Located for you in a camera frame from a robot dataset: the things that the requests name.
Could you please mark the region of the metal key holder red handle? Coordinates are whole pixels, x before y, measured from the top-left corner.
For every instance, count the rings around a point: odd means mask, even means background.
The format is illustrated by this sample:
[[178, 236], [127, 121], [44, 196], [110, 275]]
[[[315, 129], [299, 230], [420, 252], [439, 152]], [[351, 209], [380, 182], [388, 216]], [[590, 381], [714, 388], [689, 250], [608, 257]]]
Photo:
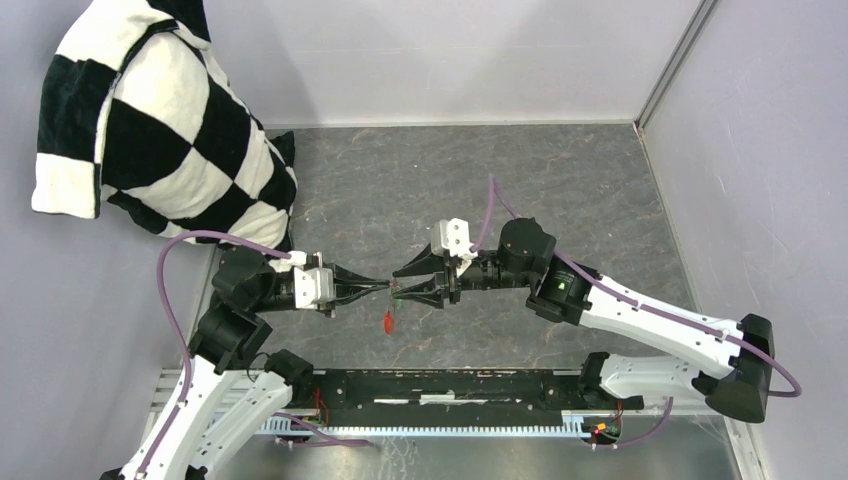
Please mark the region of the metal key holder red handle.
[[398, 300], [395, 293], [401, 288], [397, 280], [392, 280], [388, 287], [388, 306], [383, 316], [383, 330], [387, 335], [392, 335], [396, 328], [397, 313], [399, 309], [393, 307], [393, 302]]

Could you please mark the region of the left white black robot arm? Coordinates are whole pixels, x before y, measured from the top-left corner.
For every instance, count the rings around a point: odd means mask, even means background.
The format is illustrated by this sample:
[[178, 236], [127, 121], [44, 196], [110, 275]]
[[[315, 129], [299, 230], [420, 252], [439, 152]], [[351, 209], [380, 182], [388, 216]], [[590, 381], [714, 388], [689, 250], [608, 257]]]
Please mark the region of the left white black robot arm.
[[211, 285], [209, 309], [183, 343], [184, 370], [164, 411], [131, 460], [103, 478], [215, 478], [273, 414], [287, 405], [302, 407], [314, 394], [312, 365], [280, 350], [268, 355], [247, 392], [218, 412], [270, 336], [261, 313], [306, 310], [331, 317], [337, 307], [391, 283], [326, 263], [319, 253], [269, 260], [241, 246], [222, 254]]

